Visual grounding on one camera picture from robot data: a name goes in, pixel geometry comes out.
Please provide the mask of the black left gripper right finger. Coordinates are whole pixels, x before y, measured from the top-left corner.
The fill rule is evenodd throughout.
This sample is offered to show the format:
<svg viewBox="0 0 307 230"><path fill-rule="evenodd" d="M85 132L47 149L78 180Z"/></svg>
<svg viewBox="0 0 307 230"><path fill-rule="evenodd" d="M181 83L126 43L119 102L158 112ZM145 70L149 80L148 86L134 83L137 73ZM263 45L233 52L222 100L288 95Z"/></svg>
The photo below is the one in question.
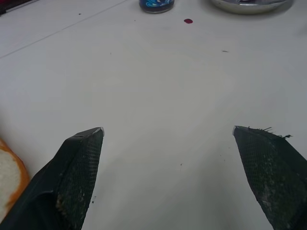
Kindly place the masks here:
<svg viewBox="0 0 307 230"><path fill-rule="evenodd" d="M235 126L249 186L275 230L307 228L307 160L269 129Z"/></svg>

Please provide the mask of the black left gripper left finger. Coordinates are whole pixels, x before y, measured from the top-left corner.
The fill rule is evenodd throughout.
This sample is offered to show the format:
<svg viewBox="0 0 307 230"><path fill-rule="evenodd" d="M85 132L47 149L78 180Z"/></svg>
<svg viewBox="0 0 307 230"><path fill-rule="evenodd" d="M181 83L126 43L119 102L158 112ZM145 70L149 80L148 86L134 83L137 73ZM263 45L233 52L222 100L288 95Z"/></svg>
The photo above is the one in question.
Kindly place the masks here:
<svg viewBox="0 0 307 230"><path fill-rule="evenodd" d="M91 203L101 148L102 127L66 139L37 172L12 206L2 230L80 230Z"/></svg>

